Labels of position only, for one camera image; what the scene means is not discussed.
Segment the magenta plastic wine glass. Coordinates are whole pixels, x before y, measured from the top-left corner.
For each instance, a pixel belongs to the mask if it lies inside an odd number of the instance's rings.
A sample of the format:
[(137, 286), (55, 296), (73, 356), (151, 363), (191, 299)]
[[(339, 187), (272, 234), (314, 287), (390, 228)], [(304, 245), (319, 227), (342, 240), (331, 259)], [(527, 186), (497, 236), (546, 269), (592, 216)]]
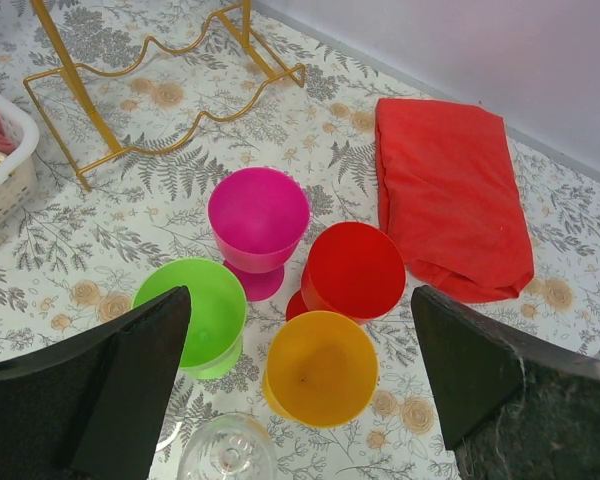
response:
[(236, 275), (247, 300), (273, 296), (309, 225), (310, 205), (301, 186), (273, 168), (243, 168), (218, 183), (207, 213), (223, 265)]

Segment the red plastic wine glass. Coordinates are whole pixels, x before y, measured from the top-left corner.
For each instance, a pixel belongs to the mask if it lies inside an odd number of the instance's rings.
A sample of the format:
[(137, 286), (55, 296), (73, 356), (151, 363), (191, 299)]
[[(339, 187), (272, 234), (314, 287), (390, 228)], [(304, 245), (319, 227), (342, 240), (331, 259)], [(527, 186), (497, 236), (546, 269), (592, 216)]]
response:
[(312, 244), (285, 317), (326, 310), (362, 325), (389, 313), (406, 283), (402, 256), (384, 232), (367, 223), (339, 222)]

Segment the orange plastic wine glass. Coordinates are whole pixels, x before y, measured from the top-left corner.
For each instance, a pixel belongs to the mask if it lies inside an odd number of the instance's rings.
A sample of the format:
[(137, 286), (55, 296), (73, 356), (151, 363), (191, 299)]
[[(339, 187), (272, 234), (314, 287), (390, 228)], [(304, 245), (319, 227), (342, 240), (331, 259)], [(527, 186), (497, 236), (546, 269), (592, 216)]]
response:
[(356, 419), (378, 380), (373, 342), (353, 320), (310, 311), (288, 321), (271, 342), (262, 387), (278, 415), (314, 428)]

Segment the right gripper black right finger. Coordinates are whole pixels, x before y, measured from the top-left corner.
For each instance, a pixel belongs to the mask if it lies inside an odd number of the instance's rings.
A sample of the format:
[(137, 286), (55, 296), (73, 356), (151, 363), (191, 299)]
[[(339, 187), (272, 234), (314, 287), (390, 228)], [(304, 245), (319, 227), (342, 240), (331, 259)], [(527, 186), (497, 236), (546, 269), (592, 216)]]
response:
[(463, 479), (600, 479), (600, 360), (431, 286), (411, 311), (446, 449)]

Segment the green plastic wine glass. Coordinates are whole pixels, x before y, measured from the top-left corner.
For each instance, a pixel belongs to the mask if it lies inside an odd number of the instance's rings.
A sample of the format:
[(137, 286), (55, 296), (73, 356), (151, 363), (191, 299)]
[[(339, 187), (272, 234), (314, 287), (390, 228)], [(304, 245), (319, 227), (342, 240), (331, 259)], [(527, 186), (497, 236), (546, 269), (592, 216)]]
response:
[(227, 374), (243, 351), (248, 304), (237, 277), (224, 265), (205, 258), (183, 258), (151, 273), (137, 289), (140, 306), (179, 286), (189, 290), (191, 317), (180, 369), (203, 380)]

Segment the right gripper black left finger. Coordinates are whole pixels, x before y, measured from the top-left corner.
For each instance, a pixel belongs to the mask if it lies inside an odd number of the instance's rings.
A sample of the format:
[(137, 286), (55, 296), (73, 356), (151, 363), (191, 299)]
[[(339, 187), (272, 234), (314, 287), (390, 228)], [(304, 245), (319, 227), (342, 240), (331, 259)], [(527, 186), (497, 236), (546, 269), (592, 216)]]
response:
[(0, 479), (146, 479), (191, 315), (173, 288), (0, 362)]

